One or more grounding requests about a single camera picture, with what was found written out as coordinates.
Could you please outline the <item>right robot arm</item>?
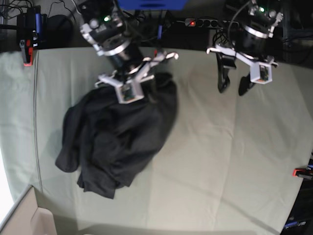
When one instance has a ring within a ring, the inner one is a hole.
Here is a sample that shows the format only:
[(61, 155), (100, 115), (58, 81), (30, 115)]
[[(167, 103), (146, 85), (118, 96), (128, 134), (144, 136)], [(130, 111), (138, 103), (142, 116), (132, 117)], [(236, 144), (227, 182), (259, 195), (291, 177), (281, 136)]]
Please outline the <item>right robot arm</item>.
[(114, 68), (112, 74), (99, 76), (100, 83), (118, 89), (139, 84), (151, 78), (153, 67), (179, 57), (148, 40), (133, 24), (136, 17), (127, 17), (116, 0), (84, 0), (77, 10), (83, 19), (81, 35)]

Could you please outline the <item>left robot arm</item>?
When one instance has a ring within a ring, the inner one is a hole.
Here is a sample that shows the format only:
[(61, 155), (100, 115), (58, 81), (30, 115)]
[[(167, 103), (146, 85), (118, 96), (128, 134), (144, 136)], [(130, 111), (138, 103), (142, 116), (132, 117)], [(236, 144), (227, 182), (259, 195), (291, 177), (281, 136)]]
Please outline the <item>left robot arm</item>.
[(206, 53), (214, 53), (218, 65), (218, 91), (230, 85), (228, 73), (236, 69), (236, 60), (249, 66), (249, 73), (240, 80), (238, 94), (245, 95), (256, 84), (272, 82), (273, 56), (266, 54), (266, 44), (283, 19), (279, 0), (247, 0), (233, 15), (227, 27), (227, 45), (213, 43)]

